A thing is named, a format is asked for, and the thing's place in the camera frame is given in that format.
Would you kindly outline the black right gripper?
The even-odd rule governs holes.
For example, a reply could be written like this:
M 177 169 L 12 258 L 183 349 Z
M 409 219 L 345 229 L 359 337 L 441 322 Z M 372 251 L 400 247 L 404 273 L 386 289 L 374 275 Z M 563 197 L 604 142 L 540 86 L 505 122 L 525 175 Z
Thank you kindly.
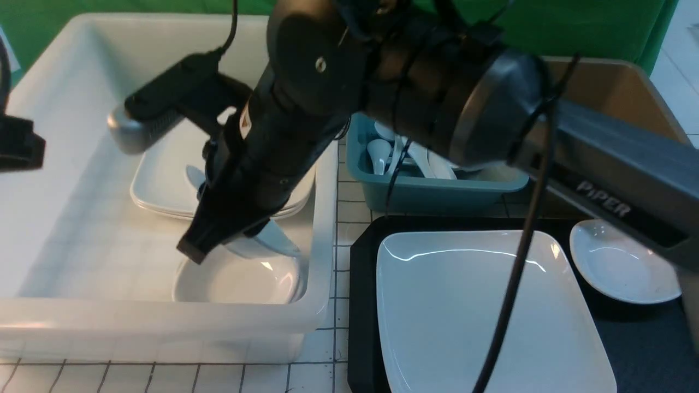
M 329 144 L 321 128 L 253 126 L 235 162 L 203 190 L 177 250 L 200 264 L 217 246 L 260 232 Z

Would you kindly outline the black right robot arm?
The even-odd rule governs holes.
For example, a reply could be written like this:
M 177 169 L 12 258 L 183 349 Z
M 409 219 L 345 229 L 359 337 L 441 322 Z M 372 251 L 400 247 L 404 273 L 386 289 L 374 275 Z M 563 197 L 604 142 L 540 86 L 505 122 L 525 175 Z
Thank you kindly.
M 562 99 L 540 57 L 467 26 L 450 3 L 282 1 L 269 64 L 207 151 L 210 183 L 177 244 L 200 263 L 257 233 L 330 140 L 364 114 L 459 166 L 526 172 L 684 271 L 697 272 L 697 149 Z

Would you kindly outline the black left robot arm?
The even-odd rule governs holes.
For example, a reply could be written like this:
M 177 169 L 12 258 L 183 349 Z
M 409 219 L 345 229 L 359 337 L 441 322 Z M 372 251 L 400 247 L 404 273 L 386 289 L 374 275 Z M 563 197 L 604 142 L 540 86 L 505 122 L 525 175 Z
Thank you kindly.
M 33 132 L 33 121 L 7 114 L 11 67 L 1 41 L 1 172 L 35 171 L 44 163 L 46 141 Z

